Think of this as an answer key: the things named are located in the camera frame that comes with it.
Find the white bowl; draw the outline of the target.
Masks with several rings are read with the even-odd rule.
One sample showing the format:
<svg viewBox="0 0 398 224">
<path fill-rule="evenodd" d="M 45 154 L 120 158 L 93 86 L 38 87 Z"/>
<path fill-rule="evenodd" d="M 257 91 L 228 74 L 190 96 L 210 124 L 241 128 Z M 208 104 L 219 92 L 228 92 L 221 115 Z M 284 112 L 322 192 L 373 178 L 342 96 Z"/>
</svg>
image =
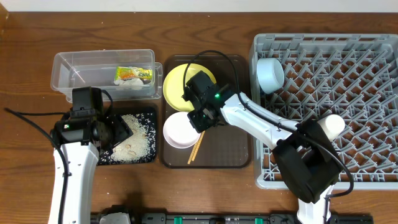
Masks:
<svg viewBox="0 0 398 224">
<path fill-rule="evenodd" d="M 193 146 L 201 136 L 191 125 L 187 112 L 169 116 L 164 123 L 163 134 L 166 142 L 177 149 Z"/>
</svg>

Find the white tissue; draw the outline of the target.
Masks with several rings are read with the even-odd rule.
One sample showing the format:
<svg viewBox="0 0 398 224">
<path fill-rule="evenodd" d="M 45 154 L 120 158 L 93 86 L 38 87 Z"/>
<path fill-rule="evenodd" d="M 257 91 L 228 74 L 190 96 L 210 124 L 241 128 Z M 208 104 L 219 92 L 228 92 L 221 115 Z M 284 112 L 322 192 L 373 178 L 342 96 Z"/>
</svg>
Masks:
<svg viewBox="0 0 398 224">
<path fill-rule="evenodd" d="M 144 82 L 140 78 L 132 78 L 132 79 L 118 79 L 114 81 L 115 85 L 119 86 L 141 86 Z"/>
</svg>

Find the green orange snack wrapper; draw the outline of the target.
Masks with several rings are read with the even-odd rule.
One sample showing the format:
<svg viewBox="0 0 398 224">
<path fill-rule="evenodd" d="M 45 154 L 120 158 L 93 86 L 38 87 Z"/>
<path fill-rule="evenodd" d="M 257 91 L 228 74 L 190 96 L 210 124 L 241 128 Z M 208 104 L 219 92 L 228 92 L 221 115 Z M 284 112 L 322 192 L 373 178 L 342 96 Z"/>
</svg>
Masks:
<svg viewBox="0 0 398 224">
<path fill-rule="evenodd" d="M 130 80 L 140 78 L 144 80 L 152 79 L 152 70 L 139 67 L 117 67 L 115 80 Z"/>
</svg>

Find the light blue bowl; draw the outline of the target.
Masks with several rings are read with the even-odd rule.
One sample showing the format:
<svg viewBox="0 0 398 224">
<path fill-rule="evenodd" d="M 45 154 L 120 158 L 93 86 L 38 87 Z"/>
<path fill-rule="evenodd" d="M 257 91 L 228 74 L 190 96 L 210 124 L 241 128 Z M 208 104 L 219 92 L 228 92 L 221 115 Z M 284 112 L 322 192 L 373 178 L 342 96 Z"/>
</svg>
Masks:
<svg viewBox="0 0 398 224">
<path fill-rule="evenodd" d="M 283 87 L 284 71 L 276 58 L 260 58 L 256 65 L 256 75 L 265 94 L 271 94 Z"/>
</svg>

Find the small white cup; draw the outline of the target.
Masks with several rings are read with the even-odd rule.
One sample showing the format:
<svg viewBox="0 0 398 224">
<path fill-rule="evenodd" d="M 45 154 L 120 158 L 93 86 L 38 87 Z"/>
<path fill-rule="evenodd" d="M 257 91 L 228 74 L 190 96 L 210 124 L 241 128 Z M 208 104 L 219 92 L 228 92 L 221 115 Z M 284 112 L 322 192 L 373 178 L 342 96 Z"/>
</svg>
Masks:
<svg viewBox="0 0 398 224">
<path fill-rule="evenodd" d="M 317 123 L 321 126 L 330 141 L 336 139 L 346 126 L 344 119 L 337 114 L 328 115 L 318 120 Z"/>
</svg>

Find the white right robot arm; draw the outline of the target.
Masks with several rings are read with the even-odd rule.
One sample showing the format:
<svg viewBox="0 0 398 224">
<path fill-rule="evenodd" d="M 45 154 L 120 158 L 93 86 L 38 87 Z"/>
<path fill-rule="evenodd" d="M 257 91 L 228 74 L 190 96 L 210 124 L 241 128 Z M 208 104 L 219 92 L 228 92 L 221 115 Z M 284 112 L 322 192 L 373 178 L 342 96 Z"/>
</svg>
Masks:
<svg viewBox="0 0 398 224">
<path fill-rule="evenodd" d="M 331 191 L 343 170 L 331 145 L 345 128 L 341 116 L 331 114 L 318 121 L 298 123 L 271 113 L 244 93 L 214 83 L 201 87 L 189 84 L 184 88 L 183 99 L 190 101 L 194 109 L 166 119 L 163 134 L 171 146 L 188 148 L 207 129 L 226 121 L 272 150 L 284 183 L 298 198 L 300 223 L 330 220 Z"/>
</svg>

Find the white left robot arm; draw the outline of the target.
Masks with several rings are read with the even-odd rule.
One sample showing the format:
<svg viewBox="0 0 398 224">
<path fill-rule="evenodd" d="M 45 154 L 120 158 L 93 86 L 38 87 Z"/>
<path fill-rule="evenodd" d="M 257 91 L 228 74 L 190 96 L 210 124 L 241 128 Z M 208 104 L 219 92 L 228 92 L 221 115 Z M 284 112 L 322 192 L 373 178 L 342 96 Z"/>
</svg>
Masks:
<svg viewBox="0 0 398 224">
<path fill-rule="evenodd" d="M 55 123 L 55 181 L 49 223 L 89 223 L 91 192 L 99 149 L 111 140 L 105 115 L 98 110 L 76 110 Z"/>
</svg>

